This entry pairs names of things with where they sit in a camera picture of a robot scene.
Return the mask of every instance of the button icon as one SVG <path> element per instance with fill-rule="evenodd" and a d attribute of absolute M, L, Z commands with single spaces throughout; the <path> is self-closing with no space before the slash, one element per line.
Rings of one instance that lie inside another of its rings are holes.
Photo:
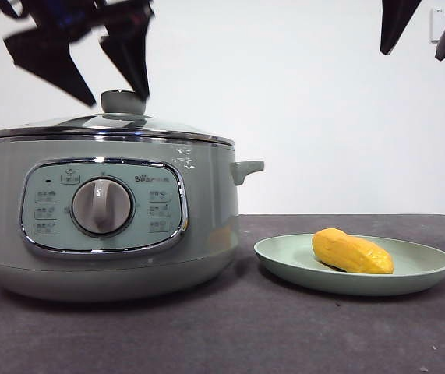
<path fill-rule="evenodd" d="M 169 221 L 152 221 L 150 222 L 150 233 L 154 232 L 169 232 L 171 229 L 171 222 Z"/>
<path fill-rule="evenodd" d="M 61 174 L 61 183 L 63 185 L 78 185 L 80 183 L 80 174 L 74 169 L 66 169 L 65 174 Z"/>
<path fill-rule="evenodd" d="M 170 217 L 172 209 L 168 204 L 150 205 L 150 217 Z"/>
<path fill-rule="evenodd" d="M 58 233 L 56 232 L 56 223 L 49 222 L 43 224 L 35 224 L 34 233 L 36 235 L 57 235 Z"/>
<path fill-rule="evenodd" d="M 150 203 L 168 203 L 172 198 L 172 194 L 165 191 L 150 191 Z"/>
<path fill-rule="evenodd" d="M 55 220 L 55 211 L 56 208 L 54 206 L 42 206 L 38 207 L 35 210 L 35 219 L 36 220 Z"/>
<path fill-rule="evenodd" d="M 56 191 L 37 191 L 35 196 L 35 203 L 57 203 Z"/>

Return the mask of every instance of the brand logo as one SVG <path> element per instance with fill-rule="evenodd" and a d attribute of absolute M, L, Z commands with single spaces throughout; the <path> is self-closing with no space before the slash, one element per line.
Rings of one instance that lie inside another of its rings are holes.
<path fill-rule="evenodd" d="M 169 183 L 170 178 L 168 177 L 150 177 L 146 174 L 136 175 L 136 182 L 163 182 Z"/>

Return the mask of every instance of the dark tabletop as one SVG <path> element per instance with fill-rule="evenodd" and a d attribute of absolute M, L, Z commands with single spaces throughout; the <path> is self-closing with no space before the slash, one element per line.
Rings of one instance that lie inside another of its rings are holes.
<path fill-rule="evenodd" d="M 186 291 L 82 305 L 0 289 L 0 374 L 445 374 L 445 280 L 412 295 L 333 295 L 285 283 L 253 251 L 331 226 L 445 251 L 440 215 L 241 216 L 235 261 Z"/>

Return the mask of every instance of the wall outlet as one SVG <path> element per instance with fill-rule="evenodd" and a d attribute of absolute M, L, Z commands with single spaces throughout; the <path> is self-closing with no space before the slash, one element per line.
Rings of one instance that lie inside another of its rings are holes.
<path fill-rule="evenodd" d="M 430 20 L 430 41 L 436 43 L 445 30 L 445 9 L 433 8 Z"/>

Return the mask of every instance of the robotic arm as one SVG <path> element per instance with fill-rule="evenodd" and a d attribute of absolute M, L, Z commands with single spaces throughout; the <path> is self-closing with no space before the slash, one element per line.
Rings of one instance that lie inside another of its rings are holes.
<path fill-rule="evenodd" d="M 383 18 L 380 50 L 389 55 L 411 20 L 421 0 L 382 0 Z M 436 59 L 445 59 L 445 31 L 436 47 Z"/>
<path fill-rule="evenodd" d="M 139 99 L 147 100 L 146 33 L 153 15 L 150 0 L 124 0 L 111 5 L 106 0 L 20 2 L 23 10 L 17 13 L 14 2 L 0 0 L 4 14 L 13 19 L 30 15 L 37 25 L 4 39 L 15 65 L 91 106 L 96 101 L 69 54 L 69 43 L 104 25 L 108 36 L 101 40 L 101 48 Z"/>
<path fill-rule="evenodd" d="M 152 0 L 0 0 L 0 11 L 13 19 L 31 16 L 33 29 L 4 39 L 15 65 L 54 84 L 91 106 L 94 96 L 69 54 L 69 43 L 93 27 L 104 25 L 108 36 L 101 47 L 143 102 L 149 97 L 146 70 L 146 33 L 153 16 Z M 21 2 L 17 13 L 12 4 Z M 382 0 L 380 50 L 390 54 L 421 0 Z M 436 47 L 436 58 L 445 59 L 445 31 Z"/>

